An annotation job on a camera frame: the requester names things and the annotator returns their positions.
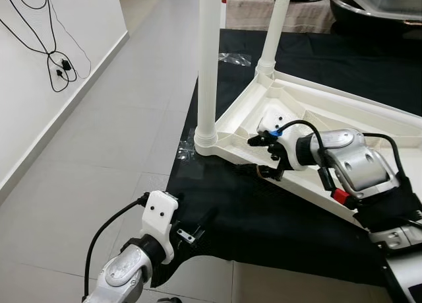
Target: plug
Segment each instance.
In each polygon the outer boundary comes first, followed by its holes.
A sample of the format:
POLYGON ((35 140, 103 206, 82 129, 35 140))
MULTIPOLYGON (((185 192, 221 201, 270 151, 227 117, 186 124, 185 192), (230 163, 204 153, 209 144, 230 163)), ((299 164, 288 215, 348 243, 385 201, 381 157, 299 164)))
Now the plug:
POLYGON ((72 69, 69 61, 64 60, 64 59, 61 60, 61 66, 63 67, 63 70, 65 70, 65 71, 70 71, 72 69))

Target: white cylindrical pole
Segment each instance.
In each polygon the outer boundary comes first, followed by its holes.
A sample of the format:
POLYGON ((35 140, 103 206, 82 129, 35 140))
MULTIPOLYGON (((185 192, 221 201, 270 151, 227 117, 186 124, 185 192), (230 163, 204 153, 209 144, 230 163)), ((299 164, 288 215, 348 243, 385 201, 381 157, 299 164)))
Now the white cylindrical pole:
POLYGON ((256 66, 256 71, 265 75, 272 76, 274 66, 276 65, 276 52, 280 36, 282 35, 284 19, 286 18, 287 8, 290 0, 276 0, 274 10, 272 11, 270 26, 266 34, 264 49, 261 58, 256 66))
POLYGON ((199 0, 198 126, 195 149, 210 155, 216 144, 216 96, 222 0, 199 0))

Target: white wall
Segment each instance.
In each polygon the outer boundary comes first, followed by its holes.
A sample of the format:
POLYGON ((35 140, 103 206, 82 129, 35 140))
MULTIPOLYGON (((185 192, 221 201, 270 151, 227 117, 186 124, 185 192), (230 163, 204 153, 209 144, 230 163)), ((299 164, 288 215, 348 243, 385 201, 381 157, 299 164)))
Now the white wall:
MULTIPOLYGON (((38 5, 42 0, 26 0, 38 5)), ((92 70, 126 33, 119 0, 51 0, 59 20, 92 61, 92 70)), ((48 12, 17 7, 52 47, 48 12)), ((0 18, 31 46, 40 48, 34 36, 7 0, 0 0, 0 18)), ((57 49, 66 53, 82 77, 89 62, 53 14, 57 49)), ((77 94, 84 81, 71 83, 61 93, 50 87, 46 56, 27 50, 0 24, 0 189, 26 157, 48 126, 77 94)))

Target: black cloth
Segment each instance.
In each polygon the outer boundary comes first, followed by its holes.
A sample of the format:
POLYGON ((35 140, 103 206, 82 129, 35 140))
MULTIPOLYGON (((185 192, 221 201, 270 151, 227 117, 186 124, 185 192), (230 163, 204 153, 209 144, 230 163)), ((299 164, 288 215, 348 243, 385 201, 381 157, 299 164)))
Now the black cloth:
MULTIPOLYGON (((219 63, 217 118, 253 78, 265 34, 221 31, 220 51, 250 55, 252 65, 219 63)), ((276 61, 278 71, 422 114, 419 42, 287 33, 276 61)), ((240 176, 222 158, 194 153, 196 113, 195 87, 167 191, 183 196, 178 219, 186 229, 194 230, 212 207, 220 212, 197 248, 182 245, 170 265, 155 271, 152 286, 166 282, 193 255, 385 285, 383 257, 364 230, 266 180, 240 176)))

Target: baseboard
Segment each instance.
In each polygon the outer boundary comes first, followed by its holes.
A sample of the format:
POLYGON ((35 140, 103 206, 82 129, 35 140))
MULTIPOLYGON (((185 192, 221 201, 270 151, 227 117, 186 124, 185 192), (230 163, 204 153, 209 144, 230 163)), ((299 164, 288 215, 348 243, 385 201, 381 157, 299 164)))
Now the baseboard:
POLYGON ((100 64, 92 71, 81 87, 73 94, 67 103, 61 108, 60 112, 50 121, 47 127, 40 133, 31 147, 26 151, 23 157, 15 164, 15 167, 9 175, 0 183, 0 205, 6 200, 7 196, 19 183, 20 179, 29 170, 32 163, 41 154, 48 143, 53 139, 55 133, 64 124, 79 102, 84 98, 92 85, 98 80, 107 66, 113 61, 114 57, 125 45, 129 39, 129 32, 126 31, 117 43, 110 49, 109 53, 101 60, 100 64))

